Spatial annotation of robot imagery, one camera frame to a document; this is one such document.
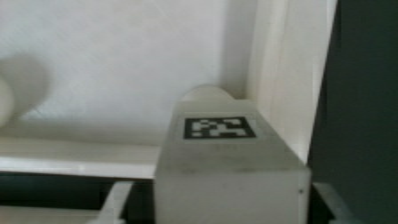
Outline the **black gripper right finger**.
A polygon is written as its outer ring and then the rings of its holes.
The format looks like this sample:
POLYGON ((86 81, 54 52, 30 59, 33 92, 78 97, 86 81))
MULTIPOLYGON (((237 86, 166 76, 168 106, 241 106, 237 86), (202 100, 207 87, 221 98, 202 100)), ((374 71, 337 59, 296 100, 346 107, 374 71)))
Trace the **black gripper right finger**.
POLYGON ((328 183, 310 186, 307 224, 362 224, 328 183))

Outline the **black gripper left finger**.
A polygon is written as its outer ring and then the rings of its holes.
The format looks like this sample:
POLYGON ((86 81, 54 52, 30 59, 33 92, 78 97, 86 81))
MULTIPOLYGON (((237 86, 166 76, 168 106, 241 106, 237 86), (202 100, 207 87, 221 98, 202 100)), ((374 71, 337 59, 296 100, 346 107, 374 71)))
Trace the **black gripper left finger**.
POLYGON ((110 188, 95 224, 154 224, 152 183, 118 181, 110 188))

